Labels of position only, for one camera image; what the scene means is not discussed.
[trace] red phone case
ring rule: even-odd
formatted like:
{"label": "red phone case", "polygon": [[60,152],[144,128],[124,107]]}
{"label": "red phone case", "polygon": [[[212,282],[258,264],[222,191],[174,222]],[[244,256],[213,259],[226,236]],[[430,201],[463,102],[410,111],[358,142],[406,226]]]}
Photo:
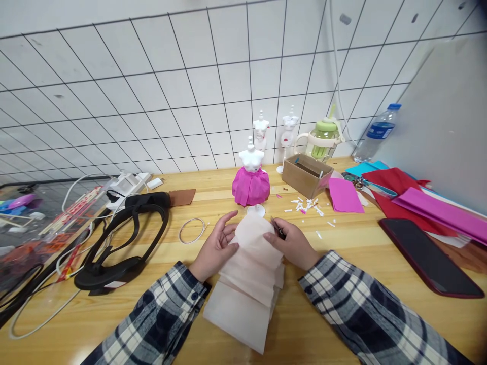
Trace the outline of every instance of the red phone case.
{"label": "red phone case", "polygon": [[[479,299],[485,297],[485,294],[483,290],[467,275],[465,272],[457,265],[455,262],[450,259],[450,257],[445,254],[443,251],[441,251],[440,248],[439,251],[445,255],[445,257],[456,267],[459,268],[459,270],[465,275],[465,277],[481,292],[479,295],[468,295],[468,294],[455,294],[455,293],[445,293],[443,291],[440,291],[436,288],[435,284],[432,282],[432,280],[428,277],[428,275],[423,271],[423,269],[419,266],[419,264],[412,258],[412,256],[409,254],[409,252],[401,245],[401,242],[399,239],[396,237],[396,235],[390,231],[389,227],[386,226],[387,221],[409,221],[413,223],[415,226],[416,223],[406,220],[406,219],[381,219],[379,221],[380,227],[384,230],[384,232],[388,235],[388,237],[391,239],[391,241],[396,245],[397,249],[401,251],[402,255],[406,258],[406,260],[409,262],[409,264],[412,266],[412,268],[416,271],[416,274],[419,275],[419,277],[423,280],[423,282],[426,284],[426,286],[431,289],[433,292],[437,293],[438,295],[444,296],[444,297],[452,297],[452,298],[463,298],[463,299]],[[433,242],[426,233],[424,233],[419,227],[418,230],[422,232],[422,234],[425,235],[425,237],[436,246],[436,243]]]}

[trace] pink paper dress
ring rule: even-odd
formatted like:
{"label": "pink paper dress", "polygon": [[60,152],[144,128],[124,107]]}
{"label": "pink paper dress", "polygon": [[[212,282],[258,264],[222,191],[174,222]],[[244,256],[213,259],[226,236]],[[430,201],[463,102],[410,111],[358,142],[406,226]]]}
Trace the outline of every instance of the pink paper dress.
{"label": "pink paper dress", "polygon": [[241,168],[232,184],[235,203],[241,206],[254,206],[263,203],[270,194],[269,175],[262,171],[248,172]]}

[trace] white tiled wall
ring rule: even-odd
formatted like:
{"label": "white tiled wall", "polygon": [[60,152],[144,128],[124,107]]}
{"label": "white tiled wall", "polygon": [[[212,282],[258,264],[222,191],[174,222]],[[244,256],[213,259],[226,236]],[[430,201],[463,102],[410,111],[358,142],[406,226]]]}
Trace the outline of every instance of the white tiled wall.
{"label": "white tiled wall", "polygon": [[[291,105],[298,134],[337,99],[330,3],[270,0],[0,39],[0,183],[235,167],[259,110],[270,121],[264,163],[280,161]],[[473,0],[334,0],[333,23],[357,141],[433,45],[487,30]],[[335,155],[353,150],[348,141]]]}

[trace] power strip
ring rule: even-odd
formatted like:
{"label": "power strip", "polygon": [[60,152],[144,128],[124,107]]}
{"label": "power strip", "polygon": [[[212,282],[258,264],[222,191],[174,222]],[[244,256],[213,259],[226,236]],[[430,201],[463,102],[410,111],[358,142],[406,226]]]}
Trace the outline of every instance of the power strip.
{"label": "power strip", "polygon": [[[123,172],[108,189],[112,189],[124,196],[129,196],[130,194],[139,193],[144,188],[144,183],[149,182],[151,179],[152,174],[148,172],[142,172],[137,175]],[[120,198],[116,202],[108,203],[107,208],[111,211],[120,211],[125,208],[125,199]]]}

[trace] desk surface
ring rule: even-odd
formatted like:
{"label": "desk surface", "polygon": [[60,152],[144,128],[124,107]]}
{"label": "desk surface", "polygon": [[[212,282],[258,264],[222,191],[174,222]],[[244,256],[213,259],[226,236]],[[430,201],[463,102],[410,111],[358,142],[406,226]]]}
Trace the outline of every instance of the desk surface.
{"label": "desk surface", "polygon": [[[339,158],[330,160],[329,164],[342,172],[354,163],[350,158]],[[484,359],[487,299],[446,298],[430,291],[378,226],[377,221],[384,215],[373,204],[365,207],[365,214],[338,213],[333,211],[331,204],[326,204],[330,203],[329,196],[321,194],[319,204],[325,217],[320,217],[314,210],[307,215],[294,210],[284,213],[285,209],[295,207],[290,201],[299,194],[281,180],[275,167],[266,167],[271,183],[271,194],[264,203],[266,218],[280,216],[296,224],[318,252],[336,250],[380,280],[470,360],[478,363]],[[88,292],[82,291],[50,323],[25,339],[10,340],[10,322],[7,323],[0,330],[2,363],[79,364],[131,312],[142,293],[157,278],[177,260],[190,263],[196,258],[217,219],[236,208],[231,192],[236,171],[227,169],[165,175],[164,185],[155,191],[196,188],[196,195],[191,205],[171,209],[168,229],[142,274],[108,296],[89,297]],[[239,222],[245,214],[242,207],[238,207],[238,210],[239,214],[232,222]],[[198,242],[180,244],[178,232],[181,225],[195,217],[209,222],[209,229]],[[333,219],[336,219],[335,228],[326,223]],[[148,219],[141,218],[141,223],[145,229],[136,244],[120,250],[119,256],[111,259],[116,261],[145,252],[160,227],[160,219],[153,215]],[[131,223],[122,228],[115,236],[113,245],[125,242],[132,228]],[[187,225],[183,239],[197,237],[200,229],[201,226],[196,223]],[[317,236],[316,230],[323,239]],[[95,231],[89,243],[93,243],[99,235],[100,230]],[[466,272],[487,291],[487,275]],[[358,363],[301,290],[297,278],[302,274],[301,270],[286,266],[284,289],[269,325],[263,356],[200,315],[175,363]],[[216,280],[217,276],[211,278],[210,283],[214,285]],[[17,321],[16,333],[24,334],[38,326],[75,291],[73,281],[69,280],[39,293]]]}

